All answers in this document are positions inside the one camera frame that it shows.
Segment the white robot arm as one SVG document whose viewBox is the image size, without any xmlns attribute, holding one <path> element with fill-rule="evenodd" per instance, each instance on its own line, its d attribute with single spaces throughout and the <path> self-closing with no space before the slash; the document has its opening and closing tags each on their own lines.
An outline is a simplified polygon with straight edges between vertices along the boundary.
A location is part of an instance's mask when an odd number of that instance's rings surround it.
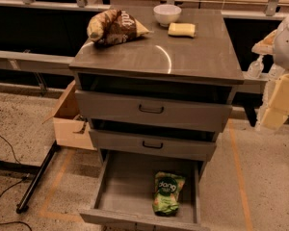
<svg viewBox="0 0 289 231">
<path fill-rule="evenodd" d="M 274 90 L 260 112 L 259 125 L 277 130 L 289 116 L 289 13 L 277 29 L 258 41 L 251 51 L 258 55 L 272 55 L 274 64 L 285 70 L 275 80 Z"/>
</svg>

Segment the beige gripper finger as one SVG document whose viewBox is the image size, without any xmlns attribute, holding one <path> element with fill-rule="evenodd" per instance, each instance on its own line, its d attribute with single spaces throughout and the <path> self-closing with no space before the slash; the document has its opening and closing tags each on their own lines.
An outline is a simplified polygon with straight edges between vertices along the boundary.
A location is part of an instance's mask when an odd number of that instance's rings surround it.
<svg viewBox="0 0 289 231">
<path fill-rule="evenodd" d="M 289 115 L 289 73 L 282 75 L 276 80 L 269 107 L 283 115 Z"/>
<path fill-rule="evenodd" d="M 288 116 L 269 107 L 269 101 L 276 87 L 275 81 L 268 81 L 265 85 L 262 105 L 259 108 L 256 121 L 258 131 L 276 131 L 287 120 Z"/>
</svg>

